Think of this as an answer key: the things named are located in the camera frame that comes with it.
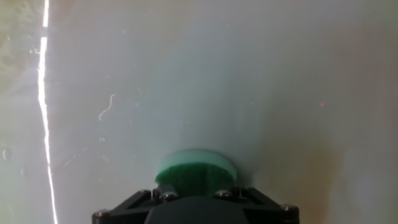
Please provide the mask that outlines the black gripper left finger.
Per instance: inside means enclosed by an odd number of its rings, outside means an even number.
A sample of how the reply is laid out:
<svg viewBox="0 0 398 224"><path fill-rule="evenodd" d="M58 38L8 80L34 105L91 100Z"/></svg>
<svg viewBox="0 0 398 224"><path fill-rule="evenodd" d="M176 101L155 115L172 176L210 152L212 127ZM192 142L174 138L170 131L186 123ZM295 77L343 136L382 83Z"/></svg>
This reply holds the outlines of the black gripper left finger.
<svg viewBox="0 0 398 224"><path fill-rule="evenodd" d="M156 206L178 198L179 194L171 184L158 185L153 190L138 190L114 209L102 209L92 214L91 223L144 224Z"/></svg>

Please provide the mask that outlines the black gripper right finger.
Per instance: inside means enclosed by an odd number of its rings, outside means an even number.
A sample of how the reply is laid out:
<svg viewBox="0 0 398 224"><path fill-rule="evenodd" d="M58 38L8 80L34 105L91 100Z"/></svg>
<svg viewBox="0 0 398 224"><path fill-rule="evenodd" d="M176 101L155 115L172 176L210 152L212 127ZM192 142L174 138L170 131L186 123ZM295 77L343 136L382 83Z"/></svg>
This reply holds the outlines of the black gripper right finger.
<svg viewBox="0 0 398 224"><path fill-rule="evenodd" d="M218 189L214 199L226 202L219 205L224 223L237 224L299 224L299 208L289 203L279 204L254 187Z"/></svg>

